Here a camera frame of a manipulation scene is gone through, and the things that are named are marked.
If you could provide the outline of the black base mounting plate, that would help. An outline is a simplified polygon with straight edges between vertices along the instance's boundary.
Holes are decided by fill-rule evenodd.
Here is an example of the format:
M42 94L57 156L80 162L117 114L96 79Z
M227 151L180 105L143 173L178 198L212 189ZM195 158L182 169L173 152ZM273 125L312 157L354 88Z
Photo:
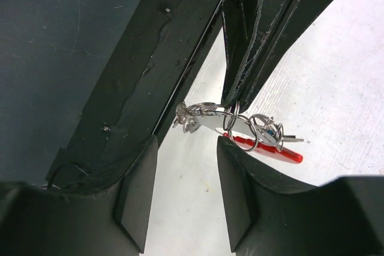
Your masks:
M133 162L158 132L185 73L197 62L221 0L140 0L47 182Z

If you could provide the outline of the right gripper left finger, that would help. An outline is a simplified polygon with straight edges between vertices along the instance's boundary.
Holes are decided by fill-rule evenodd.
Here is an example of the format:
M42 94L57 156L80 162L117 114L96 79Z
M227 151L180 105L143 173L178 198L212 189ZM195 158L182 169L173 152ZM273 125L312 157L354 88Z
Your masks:
M152 136L61 189L2 182L1 254L142 254L157 155Z

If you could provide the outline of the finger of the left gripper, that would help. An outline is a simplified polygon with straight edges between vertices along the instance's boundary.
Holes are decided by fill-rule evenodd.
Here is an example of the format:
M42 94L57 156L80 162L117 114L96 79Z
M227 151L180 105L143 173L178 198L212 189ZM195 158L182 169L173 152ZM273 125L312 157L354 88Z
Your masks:
M247 110L281 58L333 0L258 0L242 58L242 109Z
M239 101L261 55L291 0L224 0L222 20L227 70L221 103Z

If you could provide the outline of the red handled metal key organizer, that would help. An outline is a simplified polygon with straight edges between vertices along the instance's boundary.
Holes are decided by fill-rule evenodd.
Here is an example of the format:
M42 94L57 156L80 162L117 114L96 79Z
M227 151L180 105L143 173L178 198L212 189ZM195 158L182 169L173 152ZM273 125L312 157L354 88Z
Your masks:
M301 138L287 135L281 122L271 116L256 113L244 116L239 103L232 108L203 102L190 106L181 102L176 106L173 126L180 125L184 133L194 133L205 127L227 137L246 153L256 152L268 158L299 164L304 157L287 147L285 143L303 142Z

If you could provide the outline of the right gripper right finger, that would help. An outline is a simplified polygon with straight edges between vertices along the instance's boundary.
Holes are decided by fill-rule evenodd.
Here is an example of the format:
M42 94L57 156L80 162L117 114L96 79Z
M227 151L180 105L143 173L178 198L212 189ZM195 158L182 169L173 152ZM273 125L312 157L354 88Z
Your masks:
M382 255L383 177L301 182L217 140L231 251L236 255Z

